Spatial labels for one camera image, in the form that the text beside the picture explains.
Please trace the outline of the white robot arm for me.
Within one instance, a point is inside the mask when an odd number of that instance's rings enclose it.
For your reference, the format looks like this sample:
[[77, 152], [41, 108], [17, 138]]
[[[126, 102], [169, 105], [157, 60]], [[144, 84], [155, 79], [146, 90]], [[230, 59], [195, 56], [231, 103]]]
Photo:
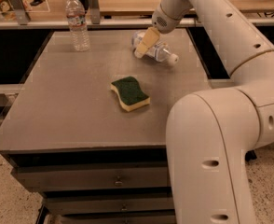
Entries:
[[142, 57], [195, 10], [230, 76], [171, 109], [166, 149], [177, 224], [256, 224], [248, 151], [274, 142], [274, 45], [228, 0], [161, 0]]

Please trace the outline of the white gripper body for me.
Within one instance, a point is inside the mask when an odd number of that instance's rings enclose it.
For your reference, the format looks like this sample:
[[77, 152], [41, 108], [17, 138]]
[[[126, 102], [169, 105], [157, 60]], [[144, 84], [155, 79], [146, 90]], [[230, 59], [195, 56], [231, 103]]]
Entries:
[[173, 31], [184, 16], [184, 11], [180, 7], [166, 7], [158, 5], [152, 15], [152, 24], [162, 34]]

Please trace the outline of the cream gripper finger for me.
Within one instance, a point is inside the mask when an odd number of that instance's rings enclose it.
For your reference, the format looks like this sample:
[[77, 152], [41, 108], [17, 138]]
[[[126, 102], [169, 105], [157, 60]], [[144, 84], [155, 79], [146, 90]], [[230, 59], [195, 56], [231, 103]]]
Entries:
[[136, 47], [134, 55], [137, 58], [142, 58], [159, 41], [159, 38], [159, 30], [156, 27], [149, 27]]

